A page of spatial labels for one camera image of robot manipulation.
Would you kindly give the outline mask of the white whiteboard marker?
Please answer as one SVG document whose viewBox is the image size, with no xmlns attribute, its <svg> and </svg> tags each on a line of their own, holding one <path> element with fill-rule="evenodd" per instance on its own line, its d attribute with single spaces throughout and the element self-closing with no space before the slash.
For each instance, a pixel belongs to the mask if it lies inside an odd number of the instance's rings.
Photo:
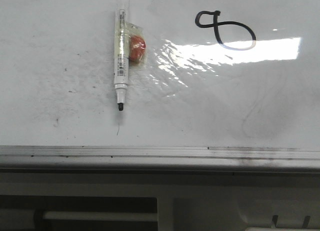
<svg viewBox="0 0 320 231">
<path fill-rule="evenodd" d="M 130 37 L 127 28 L 130 0 L 115 0 L 114 20 L 114 89 L 119 111 L 124 110 L 129 84 Z"/>
</svg>

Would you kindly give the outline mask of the red magnet taped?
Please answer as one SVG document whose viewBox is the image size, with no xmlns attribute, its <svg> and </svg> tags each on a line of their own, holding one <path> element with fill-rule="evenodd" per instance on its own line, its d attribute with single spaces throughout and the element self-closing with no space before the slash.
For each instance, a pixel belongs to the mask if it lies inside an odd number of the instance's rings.
<svg viewBox="0 0 320 231">
<path fill-rule="evenodd" d="M 143 66 L 146 63 L 147 43 L 143 29 L 133 23 L 127 23 L 129 36 L 129 61 L 135 66 Z"/>
</svg>

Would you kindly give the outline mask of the white rod under table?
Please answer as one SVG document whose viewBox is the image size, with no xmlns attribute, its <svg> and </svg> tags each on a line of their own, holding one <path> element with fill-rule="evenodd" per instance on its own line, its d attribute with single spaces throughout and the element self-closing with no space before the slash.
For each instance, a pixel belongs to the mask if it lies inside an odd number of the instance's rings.
<svg viewBox="0 0 320 231">
<path fill-rule="evenodd" d="M 156 213 L 45 211 L 45 220 L 157 222 Z"/>
</svg>

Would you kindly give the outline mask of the white whiteboard with aluminium frame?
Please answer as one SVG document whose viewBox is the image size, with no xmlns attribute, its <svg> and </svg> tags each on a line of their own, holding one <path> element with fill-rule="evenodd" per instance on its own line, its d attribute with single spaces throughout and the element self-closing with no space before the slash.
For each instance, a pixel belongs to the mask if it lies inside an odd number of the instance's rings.
<svg viewBox="0 0 320 231">
<path fill-rule="evenodd" d="M 319 172 L 320 0 L 0 0 L 2 169 Z"/>
</svg>

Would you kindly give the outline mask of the white table frame below whiteboard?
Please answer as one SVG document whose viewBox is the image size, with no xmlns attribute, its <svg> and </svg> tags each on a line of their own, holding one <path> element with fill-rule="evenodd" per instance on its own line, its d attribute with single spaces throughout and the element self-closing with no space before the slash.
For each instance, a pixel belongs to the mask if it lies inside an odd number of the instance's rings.
<svg viewBox="0 0 320 231">
<path fill-rule="evenodd" d="M 157 222 L 48 220 L 44 212 L 154 213 Z M 317 231 L 320 177 L 275 173 L 9 173 L 3 231 Z"/>
</svg>

